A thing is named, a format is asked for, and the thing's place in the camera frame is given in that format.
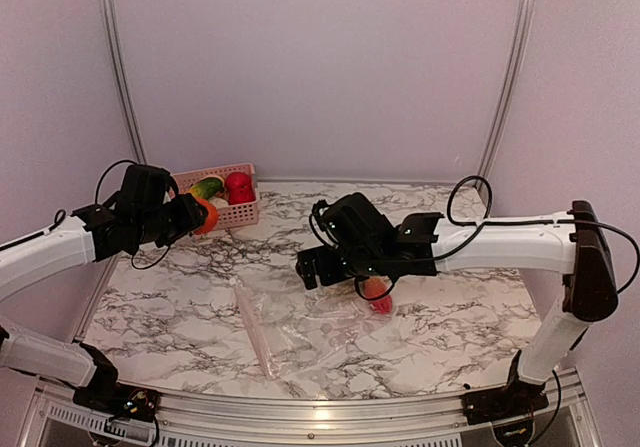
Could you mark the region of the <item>left aluminium corner post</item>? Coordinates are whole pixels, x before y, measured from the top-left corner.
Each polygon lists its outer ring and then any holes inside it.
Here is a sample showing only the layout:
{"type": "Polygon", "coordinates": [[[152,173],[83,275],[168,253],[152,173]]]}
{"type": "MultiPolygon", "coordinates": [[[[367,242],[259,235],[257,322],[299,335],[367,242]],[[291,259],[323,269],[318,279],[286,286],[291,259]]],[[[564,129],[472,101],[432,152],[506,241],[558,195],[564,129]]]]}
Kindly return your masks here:
{"type": "Polygon", "coordinates": [[[127,79],[126,66],[119,34],[115,0],[99,1],[101,5],[101,12],[116,92],[123,113],[127,136],[131,144],[134,158],[138,162],[146,163],[147,155],[138,125],[133,96],[127,79]]]}

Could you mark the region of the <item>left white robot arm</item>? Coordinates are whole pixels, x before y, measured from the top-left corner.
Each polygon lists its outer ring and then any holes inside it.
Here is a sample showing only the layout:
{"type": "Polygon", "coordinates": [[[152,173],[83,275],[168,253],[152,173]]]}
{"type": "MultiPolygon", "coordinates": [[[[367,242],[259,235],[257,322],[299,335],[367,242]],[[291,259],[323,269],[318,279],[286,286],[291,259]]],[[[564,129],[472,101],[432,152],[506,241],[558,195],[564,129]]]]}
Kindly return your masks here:
{"type": "MultiPolygon", "coordinates": [[[[167,170],[131,163],[120,189],[104,202],[59,212],[51,226],[2,245],[1,297],[74,267],[120,253],[135,255],[145,244],[170,248],[191,233],[210,231],[212,215],[211,205],[181,193],[167,170]]],[[[106,412],[126,403],[117,370],[98,350],[55,340],[7,318],[1,320],[1,365],[86,388],[106,412]]]]}

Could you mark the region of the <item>aluminium corner post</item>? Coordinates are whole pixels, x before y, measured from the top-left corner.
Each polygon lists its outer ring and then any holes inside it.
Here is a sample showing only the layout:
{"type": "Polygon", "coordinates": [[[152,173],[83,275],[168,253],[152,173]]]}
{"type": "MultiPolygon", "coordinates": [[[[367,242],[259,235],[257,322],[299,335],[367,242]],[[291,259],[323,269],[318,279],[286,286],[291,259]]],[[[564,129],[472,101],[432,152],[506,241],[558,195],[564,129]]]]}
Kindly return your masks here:
{"type": "Polygon", "coordinates": [[[500,142],[506,130],[511,103],[524,62],[534,9],[535,0],[518,0],[513,36],[503,81],[477,171],[477,174],[485,179],[490,178],[499,152],[500,142]]]}
{"type": "Polygon", "coordinates": [[[116,92],[123,113],[127,136],[131,144],[134,158],[138,162],[146,163],[147,155],[138,125],[133,96],[127,79],[126,66],[119,34],[115,0],[99,1],[101,5],[101,12],[116,92]]]}

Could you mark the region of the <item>green red fake mango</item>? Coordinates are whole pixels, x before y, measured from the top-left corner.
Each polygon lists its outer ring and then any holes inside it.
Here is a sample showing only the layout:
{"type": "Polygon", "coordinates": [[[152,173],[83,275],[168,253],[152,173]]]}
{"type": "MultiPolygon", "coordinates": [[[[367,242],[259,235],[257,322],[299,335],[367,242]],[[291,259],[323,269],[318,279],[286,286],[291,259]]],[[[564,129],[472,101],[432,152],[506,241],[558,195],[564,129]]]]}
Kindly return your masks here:
{"type": "Polygon", "coordinates": [[[208,200],[212,197],[223,196],[225,192],[225,183],[221,177],[205,177],[193,184],[188,189],[188,192],[196,198],[208,200]]]}

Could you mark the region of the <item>aluminium front frame rail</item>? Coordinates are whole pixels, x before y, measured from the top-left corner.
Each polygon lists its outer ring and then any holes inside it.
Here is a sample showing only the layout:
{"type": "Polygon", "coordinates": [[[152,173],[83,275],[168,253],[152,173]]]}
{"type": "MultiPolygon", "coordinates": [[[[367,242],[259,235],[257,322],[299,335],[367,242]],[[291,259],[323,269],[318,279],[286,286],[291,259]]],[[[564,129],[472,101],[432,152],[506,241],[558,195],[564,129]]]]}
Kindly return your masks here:
{"type": "Polygon", "coordinates": [[[533,422],[539,446],[600,446],[575,370],[548,382],[549,405],[472,425],[463,392],[367,400],[243,398],[163,390],[155,423],[110,421],[73,403],[68,387],[39,380],[15,446],[494,446],[533,422]]]}

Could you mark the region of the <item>white fake cabbage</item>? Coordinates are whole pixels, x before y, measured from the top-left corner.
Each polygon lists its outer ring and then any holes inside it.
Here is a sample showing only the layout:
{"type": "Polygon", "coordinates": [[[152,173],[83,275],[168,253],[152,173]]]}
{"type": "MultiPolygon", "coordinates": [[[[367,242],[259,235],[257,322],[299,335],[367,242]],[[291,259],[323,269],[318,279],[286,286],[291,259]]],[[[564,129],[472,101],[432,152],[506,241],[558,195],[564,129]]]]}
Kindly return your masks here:
{"type": "Polygon", "coordinates": [[[217,209],[225,208],[229,206],[228,201],[224,197],[212,196],[208,199],[208,202],[215,206],[217,209]]]}

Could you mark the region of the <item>orange red fake mango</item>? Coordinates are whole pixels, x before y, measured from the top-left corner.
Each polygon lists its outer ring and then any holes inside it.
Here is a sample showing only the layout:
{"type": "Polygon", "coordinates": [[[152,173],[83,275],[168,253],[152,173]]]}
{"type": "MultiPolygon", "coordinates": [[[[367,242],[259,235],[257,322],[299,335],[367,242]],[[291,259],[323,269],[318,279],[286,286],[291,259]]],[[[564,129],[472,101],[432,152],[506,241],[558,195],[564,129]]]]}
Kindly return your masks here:
{"type": "Polygon", "coordinates": [[[393,310],[393,299],[388,290],[391,284],[384,278],[371,277],[360,283],[360,292],[367,299],[371,310],[380,315],[390,314],[393,310]]]}

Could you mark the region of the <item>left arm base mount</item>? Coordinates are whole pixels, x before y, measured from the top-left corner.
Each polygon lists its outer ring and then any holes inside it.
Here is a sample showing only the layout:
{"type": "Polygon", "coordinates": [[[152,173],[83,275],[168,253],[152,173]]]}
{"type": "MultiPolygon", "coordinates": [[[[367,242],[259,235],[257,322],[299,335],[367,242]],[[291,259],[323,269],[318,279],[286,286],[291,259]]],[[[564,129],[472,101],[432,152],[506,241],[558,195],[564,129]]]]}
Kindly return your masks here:
{"type": "Polygon", "coordinates": [[[73,395],[76,405],[109,414],[113,420],[133,419],[153,423],[159,402],[159,392],[119,381],[112,362],[99,350],[82,344],[89,353],[95,372],[86,386],[77,387],[73,395]]]}

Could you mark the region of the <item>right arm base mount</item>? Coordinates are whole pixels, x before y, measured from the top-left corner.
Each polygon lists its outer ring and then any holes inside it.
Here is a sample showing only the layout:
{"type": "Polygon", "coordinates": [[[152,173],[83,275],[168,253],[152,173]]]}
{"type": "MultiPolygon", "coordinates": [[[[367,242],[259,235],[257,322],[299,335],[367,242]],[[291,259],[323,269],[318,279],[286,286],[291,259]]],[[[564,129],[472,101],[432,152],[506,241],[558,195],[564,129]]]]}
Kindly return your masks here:
{"type": "Polygon", "coordinates": [[[544,393],[546,382],[532,384],[520,379],[518,366],[521,351],[513,358],[504,385],[469,391],[462,398],[463,415],[469,425],[531,415],[549,406],[544,393]]]}

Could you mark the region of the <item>orange fake fruit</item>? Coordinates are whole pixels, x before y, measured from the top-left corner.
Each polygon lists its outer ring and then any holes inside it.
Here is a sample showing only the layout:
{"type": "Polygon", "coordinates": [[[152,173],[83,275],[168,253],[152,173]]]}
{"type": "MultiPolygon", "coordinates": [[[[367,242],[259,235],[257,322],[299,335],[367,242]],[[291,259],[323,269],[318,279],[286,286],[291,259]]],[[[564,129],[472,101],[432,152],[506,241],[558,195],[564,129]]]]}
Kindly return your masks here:
{"type": "Polygon", "coordinates": [[[193,231],[194,235],[204,235],[211,232],[219,221],[219,213],[217,208],[208,200],[196,197],[195,200],[206,210],[206,216],[203,224],[193,231]]]}

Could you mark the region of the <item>right aluminium corner post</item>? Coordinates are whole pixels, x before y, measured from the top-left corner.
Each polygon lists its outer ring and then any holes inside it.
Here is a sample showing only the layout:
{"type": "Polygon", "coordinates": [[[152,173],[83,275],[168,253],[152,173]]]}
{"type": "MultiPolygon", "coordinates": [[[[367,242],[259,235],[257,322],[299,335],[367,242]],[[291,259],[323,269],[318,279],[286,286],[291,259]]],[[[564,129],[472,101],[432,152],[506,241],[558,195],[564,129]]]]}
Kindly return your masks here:
{"type": "Polygon", "coordinates": [[[518,0],[513,36],[503,81],[477,171],[477,174],[485,179],[490,178],[499,152],[500,142],[506,130],[511,103],[524,62],[534,9],[535,0],[518,0]]]}

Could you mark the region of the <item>clear zip top bag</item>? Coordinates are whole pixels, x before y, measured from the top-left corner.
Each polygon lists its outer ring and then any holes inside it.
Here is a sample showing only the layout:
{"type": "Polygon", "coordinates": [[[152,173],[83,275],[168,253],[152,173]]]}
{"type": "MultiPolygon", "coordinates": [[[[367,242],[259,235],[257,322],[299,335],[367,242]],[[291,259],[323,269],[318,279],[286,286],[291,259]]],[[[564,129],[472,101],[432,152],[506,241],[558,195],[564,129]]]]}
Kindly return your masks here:
{"type": "Polygon", "coordinates": [[[295,274],[232,280],[236,303],[259,365],[269,379],[312,368],[390,323],[350,281],[315,290],[295,274]]]}

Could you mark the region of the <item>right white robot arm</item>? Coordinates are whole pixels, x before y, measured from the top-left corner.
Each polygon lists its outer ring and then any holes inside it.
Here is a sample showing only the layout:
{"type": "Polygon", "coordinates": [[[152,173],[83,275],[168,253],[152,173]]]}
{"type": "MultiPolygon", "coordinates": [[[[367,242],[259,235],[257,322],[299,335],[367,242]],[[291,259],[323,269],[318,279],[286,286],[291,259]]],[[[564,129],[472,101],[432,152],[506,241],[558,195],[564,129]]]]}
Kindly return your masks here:
{"type": "Polygon", "coordinates": [[[318,247],[298,253],[296,272],[308,290],[372,277],[396,283],[405,276],[507,268],[562,275],[564,291],[533,340],[512,363],[511,380],[495,405],[515,415],[534,398],[556,364],[588,327],[618,307],[611,253],[591,205],[537,217],[453,220],[425,212],[393,225],[360,192],[333,204],[317,202],[309,216],[318,247]]]}

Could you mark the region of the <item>pink perforated plastic basket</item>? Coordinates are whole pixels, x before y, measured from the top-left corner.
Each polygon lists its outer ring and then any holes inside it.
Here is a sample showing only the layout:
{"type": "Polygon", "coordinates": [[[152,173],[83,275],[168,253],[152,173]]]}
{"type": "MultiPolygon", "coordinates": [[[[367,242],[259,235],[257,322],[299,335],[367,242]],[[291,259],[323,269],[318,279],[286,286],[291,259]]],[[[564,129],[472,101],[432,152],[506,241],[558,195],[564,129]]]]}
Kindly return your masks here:
{"type": "Polygon", "coordinates": [[[239,228],[255,225],[259,220],[260,193],[257,187],[256,170],[252,163],[239,163],[226,166],[211,167],[206,169],[187,171],[173,174],[181,193],[187,192],[197,182],[210,177],[220,178],[223,182],[235,173],[245,174],[249,178],[249,188],[253,200],[251,202],[232,204],[232,195],[228,190],[216,194],[210,202],[216,207],[219,220],[215,230],[239,228]]]}

